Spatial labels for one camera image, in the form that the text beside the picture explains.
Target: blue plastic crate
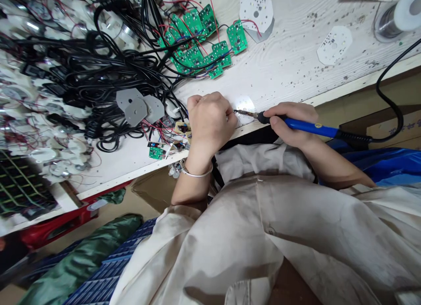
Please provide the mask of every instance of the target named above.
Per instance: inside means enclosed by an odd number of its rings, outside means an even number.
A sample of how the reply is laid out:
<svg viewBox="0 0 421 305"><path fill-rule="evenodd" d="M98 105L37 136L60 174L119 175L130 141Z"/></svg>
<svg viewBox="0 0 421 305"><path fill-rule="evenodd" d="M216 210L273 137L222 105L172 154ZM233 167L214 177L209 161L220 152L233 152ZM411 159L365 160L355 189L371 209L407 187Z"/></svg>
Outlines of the blue plastic crate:
<svg viewBox="0 0 421 305"><path fill-rule="evenodd" d="M64 305L108 305L118 279L137 245L152 234L156 219L146 221L124 244L102 262L98 271Z"/></svg>
<svg viewBox="0 0 421 305"><path fill-rule="evenodd" d="M76 246L80 244L81 241L82 239L75 241L60 253L38 261L33 265L35 269L30 274L22 277L22 280L29 279L30 281L36 281L38 278L47 273L51 268L55 267L56 264L63 260L69 253L71 253L76 248Z"/></svg>

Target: white table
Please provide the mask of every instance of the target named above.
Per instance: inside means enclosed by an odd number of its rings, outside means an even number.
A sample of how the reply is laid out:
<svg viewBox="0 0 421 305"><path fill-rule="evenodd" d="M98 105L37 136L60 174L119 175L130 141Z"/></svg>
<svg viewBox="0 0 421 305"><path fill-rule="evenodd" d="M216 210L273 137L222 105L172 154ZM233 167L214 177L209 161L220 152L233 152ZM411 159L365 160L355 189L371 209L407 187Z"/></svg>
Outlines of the white table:
<svg viewBox="0 0 421 305"><path fill-rule="evenodd" d="M209 0L196 0L203 6ZM373 22L380 3L340 0L272 0L275 26L271 37L256 44L249 36L248 49L232 56L232 66L216 80L187 80L175 94L184 103L194 94L220 91L232 103L250 99L256 111L265 110L283 101L306 102L314 106L344 96L377 81L388 66L410 44L421 36L411 32L401 42L379 43L373 35ZM213 0L219 24L231 25L239 18L239 0ZM335 66L319 62L316 50L334 25L347 26L353 44ZM227 40L226 27L220 30ZM215 35L212 42L217 42ZM211 50L209 43L204 47ZM421 47L399 62L386 78L421 65ZM262 127L253 122L237 129L234 137ZM156 161L148 157L149 148L143 139L127 138L121 149L98 152L101 165L84 174L83 184L73 183L85 199L125 181L187 157L188 151ZM94 153L92 165L100 163Z"/></svg>

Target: solder wire spool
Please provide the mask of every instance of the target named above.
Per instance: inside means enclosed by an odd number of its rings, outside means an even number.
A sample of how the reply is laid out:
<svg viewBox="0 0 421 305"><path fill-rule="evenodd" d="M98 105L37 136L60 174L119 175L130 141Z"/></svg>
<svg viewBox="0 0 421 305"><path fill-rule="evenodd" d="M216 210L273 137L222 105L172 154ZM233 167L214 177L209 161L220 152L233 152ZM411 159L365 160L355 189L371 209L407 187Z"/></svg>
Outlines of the solder wire spool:
<svg viewBox="0 0 421 305"><path fill-rule="evenodd" d="M421 26L421 0L400 0L382 5L374 23L375 37L380 42L397 41L405 32Z"/></svg>

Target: silver bracelet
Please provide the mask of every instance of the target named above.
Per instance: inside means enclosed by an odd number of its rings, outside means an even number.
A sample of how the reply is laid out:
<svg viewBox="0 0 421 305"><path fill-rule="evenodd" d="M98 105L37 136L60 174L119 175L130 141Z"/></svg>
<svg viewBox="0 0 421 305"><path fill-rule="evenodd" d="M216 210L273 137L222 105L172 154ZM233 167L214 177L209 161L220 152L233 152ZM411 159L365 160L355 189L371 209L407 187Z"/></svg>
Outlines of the silver bracelet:
<svg viewBox="0 0 421 305"><path fill-rule="evenodd" d="M208 174L210 174L211 172L212 172L212 169L214 168L214 165L212 164L212 162L210 163L211 165L210 165L210 169L209 169L209 171L208 172L206 172L206 173L204 173L204 174L202 174L202 175L194 175L194 174L191 174L188 170L187 170L187 168L186 167L184 167L184 160L182 160L182 161L180 161L180 165L181 165L181 172L183 173L183 174L186 174L187 176L191 176L191 177L195 177L195 178L203 178L203 177L206 177Z"/></svg>

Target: green circuit board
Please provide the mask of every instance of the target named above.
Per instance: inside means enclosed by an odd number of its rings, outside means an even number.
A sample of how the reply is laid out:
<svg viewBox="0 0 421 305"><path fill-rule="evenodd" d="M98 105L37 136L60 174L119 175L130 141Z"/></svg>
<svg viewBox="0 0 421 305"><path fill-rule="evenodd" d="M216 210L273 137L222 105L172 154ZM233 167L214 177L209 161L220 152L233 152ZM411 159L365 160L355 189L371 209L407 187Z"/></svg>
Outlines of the green circuit board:
<svg viewBox="0 0 421 305"><path fill-rule="evenodd" d="M182 36L191 36L189 30L187 29L186 25L184 24L183 21L181 21L180 18L178 18L175 14L173 14L171 16L172 21L169 23L171 27L174 27L175 29L177 29L176 35L178 35L178 37L175 35L175 40L178 40L179 38L181 38ZM168 29L171 33L173 33L175 30L169 28Z"/></svg>
<svg viewBox="0 0 421 305"><path fill-rule="evenodd" d="M177 61L174 60L174 58L171 58L171 61L174 63L175 68L177 69L177 72L183 73L183 74L190 74L191 70L184 67L184 66L193 67L193 64L191 63L187 55L183 51L177 51L177 52L174 52L174 57L178 60L178 62L180 62L178 63Z"/></svg>
<svg viewBox="0 0 421 305"><path fill-rule="evenodd" d="M200 67L203 65L203 55L197 46L193 46L192 48L188 49L186 56L192 64L191 67Z"/></svg>
<svg viewBox="0 0 421 305"><path fill-rule="evenodd" d="M216 31L215 26L215 15L214 11L210 4L206 5L206 7L199 13L200 20L202 21L202 26L204 28L204 34L209 37L212 33Z"/></svg>
<svg viewBox="0 0 421 305"><path fill-rule="evenodd" d="M223 73L224 70L222 69L222 67L217 65L209 71L209 77L211 79L215 79L216 77L221 76Z"/></svg>
<svg viewBox="0 0 421 305"><path fill-rule="evenodd" d="M169 45L173 45L173 44L175 44L175 39L176 39L175 37L176 36L180 36L178 34L178 32L174 32L174 30L172 30L172 29L167 30L167 32L164 35L165 41L167 41ZM162 37L160 37L158 39L158 44L159 44L160 47L167 47L168 46L168 44L164 43L164 40L162 39Z"/></svg>
<svg viewBox="0 0 421 305"><path fill-rule="evenodd" d="M218 64L222 68L230 66L232 64L231 55L228 53L229 49L228 49L228 44L226 41L222 41L220 43L216 43L215 45L213 45L212 51L213 51L212 54L215 56L215 58L218 58L221 55L226 54L226 56Z"/></svg>
<svg viewBox="0 0 421 305"><path fill-rule="evenodd" d="M212 52L208 56L206 56L203 59L203 66L212 63L214 60L216 60L218 56L215 56L215 54ZM215 79L218 76L221 76L224 73L224 70L220 66L220 64L215 65L210 71L209 71L209 77L211 79Z"/></svg>
<svg viewBox="0 0 421 305"><path fill-rule="evenodd" d="M191 33L194 35L203 34L203 25L202 21L200 20L200 15L197 9L192 9L190 12L184 15L184 22L186 23L187 27L190 29ZM206 40L206 36L202 35L198 38L200 42Z"/></svg>
<svg viewBox="0 0 421 305"><path fill-rule="evenodd" d="M234 22L234 24L227 29L227 34L235 55L247 49L246 34L241 20Z"/></svg>
<svg viewBox="0 0 421 305"><path fill-rule="evenodd" d="M162 155L164 154L164 150L158 147L150 147L149 148L149 157L153 159L160 160L162 159Z"/></svg>

